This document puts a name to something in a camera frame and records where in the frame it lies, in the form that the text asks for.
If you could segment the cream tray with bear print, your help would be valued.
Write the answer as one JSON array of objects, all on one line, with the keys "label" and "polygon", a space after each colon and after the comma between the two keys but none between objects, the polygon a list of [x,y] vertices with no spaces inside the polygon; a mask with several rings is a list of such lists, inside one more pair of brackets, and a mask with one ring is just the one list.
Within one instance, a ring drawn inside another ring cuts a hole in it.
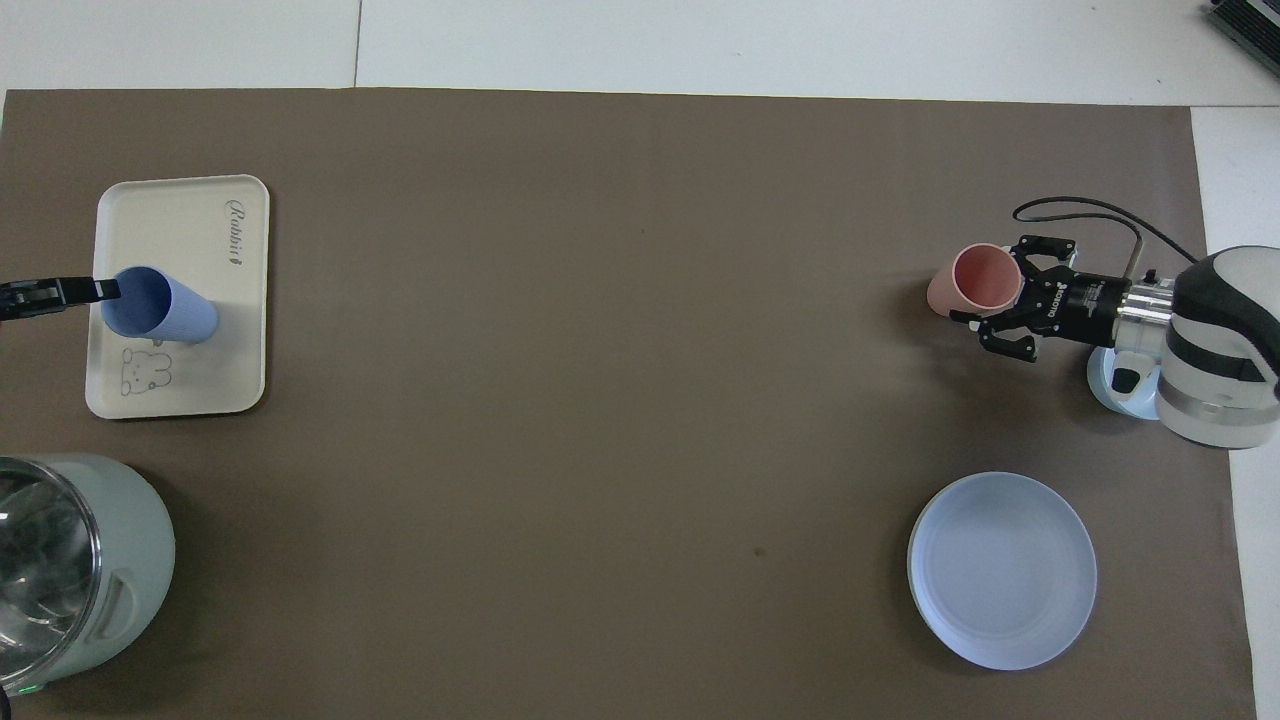
[{"label": "cream tray with bear print", "polygon": [[90,309],[84,401],[101,418],[242,413],[268,383],[270,195],[253,176],[120,182],[99,201],[93,277],[152,266],[218,319],[198,342],[125,337]]}]

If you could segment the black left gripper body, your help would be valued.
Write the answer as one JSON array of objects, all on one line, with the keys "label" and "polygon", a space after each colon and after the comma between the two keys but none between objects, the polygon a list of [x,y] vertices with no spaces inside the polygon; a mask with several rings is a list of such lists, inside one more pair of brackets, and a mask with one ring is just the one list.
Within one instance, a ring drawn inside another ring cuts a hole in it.
[{"label": "black left gripper body", "polygon": [[44,300],[32,293],[44,291],[41,281],[15,281],[0,284],[0,323],[45,314]]}]

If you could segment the blue plastic cup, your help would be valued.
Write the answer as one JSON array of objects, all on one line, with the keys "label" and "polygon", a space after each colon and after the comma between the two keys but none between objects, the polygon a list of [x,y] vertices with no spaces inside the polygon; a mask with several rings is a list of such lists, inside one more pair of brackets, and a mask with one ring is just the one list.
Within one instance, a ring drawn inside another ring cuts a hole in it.
[{"label": "blue plastic cup", "polygon": [[152,266],[128,266],[114,275],[119,296],[102,301],[101,315],[115,334],[197,345],[219,327],[214,304]]}]

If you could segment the dark grey ribbed device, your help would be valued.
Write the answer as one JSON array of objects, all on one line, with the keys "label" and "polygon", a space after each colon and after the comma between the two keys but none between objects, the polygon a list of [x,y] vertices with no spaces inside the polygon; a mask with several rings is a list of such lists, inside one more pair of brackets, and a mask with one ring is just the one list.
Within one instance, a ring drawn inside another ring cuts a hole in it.
[{"label": "dark grey ribbed device", "polygon": [[1280,0],[1210,0],[1207,17],[1244,47],[1280,56]]}]

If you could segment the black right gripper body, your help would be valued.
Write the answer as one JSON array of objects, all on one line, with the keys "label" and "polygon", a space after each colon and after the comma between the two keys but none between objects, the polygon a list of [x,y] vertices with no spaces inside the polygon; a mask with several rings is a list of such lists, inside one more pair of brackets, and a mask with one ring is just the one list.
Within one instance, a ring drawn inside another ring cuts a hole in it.
[{"label": "black right gripper body", "polygon": [[1059,337],[1106,348],[1116,345],[1119,311],[1132,279],[1065,264],[1046,269],[1025,260],[1018,264],[1024,277],[1018,324],[1029,331],[1020,343],[1034,348],[1039,337]]}]

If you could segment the pale green cooking pot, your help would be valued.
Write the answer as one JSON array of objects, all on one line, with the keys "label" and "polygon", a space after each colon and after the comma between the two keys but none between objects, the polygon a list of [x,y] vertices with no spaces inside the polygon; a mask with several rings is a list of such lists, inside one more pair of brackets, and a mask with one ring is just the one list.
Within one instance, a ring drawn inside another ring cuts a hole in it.
[{"label": "pale green cooking pot", "polygon": [[154,620],[172,583],[177,542],[159,493],[133,468],[96,454],[18,455],[67,482],[79,497],[93,539],[95,588],[68,647],[8,688],[12,697],[96,667],[120,653]]}]

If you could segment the blue plastic plate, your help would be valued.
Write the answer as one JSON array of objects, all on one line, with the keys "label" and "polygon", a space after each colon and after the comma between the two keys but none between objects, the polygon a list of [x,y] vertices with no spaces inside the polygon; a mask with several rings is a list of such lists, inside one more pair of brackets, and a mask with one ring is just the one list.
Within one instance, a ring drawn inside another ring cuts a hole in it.
[{"label": "blue plastic plate", "polygon": [[1010,471],[948,483],[915,520],[908,584],[925,625],[960,659],[1024,671],[1071,648],[1093,612],[1094,546],[1073,506]]}]

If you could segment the pink plastic cup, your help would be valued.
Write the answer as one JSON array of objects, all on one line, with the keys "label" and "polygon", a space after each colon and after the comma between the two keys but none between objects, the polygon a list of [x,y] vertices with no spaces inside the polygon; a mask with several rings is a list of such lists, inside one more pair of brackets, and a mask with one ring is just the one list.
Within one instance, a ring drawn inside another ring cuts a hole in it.
[{"label": "pink plastic cup", "polygon": [[943,318],[951,313],[986,316],[1011,307],[1020,297],[1023,282],[1009,249],[973,243],[934,273],[927,286],[925,302]]}]

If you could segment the brown table mat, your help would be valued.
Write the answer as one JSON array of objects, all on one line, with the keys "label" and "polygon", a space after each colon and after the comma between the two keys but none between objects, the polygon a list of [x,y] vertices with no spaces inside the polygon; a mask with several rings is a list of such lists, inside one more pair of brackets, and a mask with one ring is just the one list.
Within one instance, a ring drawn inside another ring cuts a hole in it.
[{"label": "brown table mat", "polygon": [[[127,651],[27,720],[1244,720],[1228,456],[1101,407],[1087,352],[925,305],[1011,210],[1091,196],[1204,249],[1175,108],[436,90],[27,92],[0,278],[90,270],[123,181],[271,195],[268,387],[105,421],[84,311],[0,329],[0,454],[88,451],[170,509]],[[979,667],[908,544],[948,483],[1061,495],[1075,644]]]}]

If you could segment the light blue bowl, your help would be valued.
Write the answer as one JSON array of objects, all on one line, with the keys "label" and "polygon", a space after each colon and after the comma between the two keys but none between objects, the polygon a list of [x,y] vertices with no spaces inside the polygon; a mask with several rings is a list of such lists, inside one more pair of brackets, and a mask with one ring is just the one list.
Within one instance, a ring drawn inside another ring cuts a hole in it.
[{"label": "light blue bowl", "polygon": [[1089,355],[1085,378],[1094,398],[1112,413],[1144,421],[1158,420],[1157,397],[1161,366],[1156,363],[1149,373],[1140,374],[1140,382],[1129,393],[1119,393],[1112,387],[1117,354],[1114,348],[1094,347]]}]

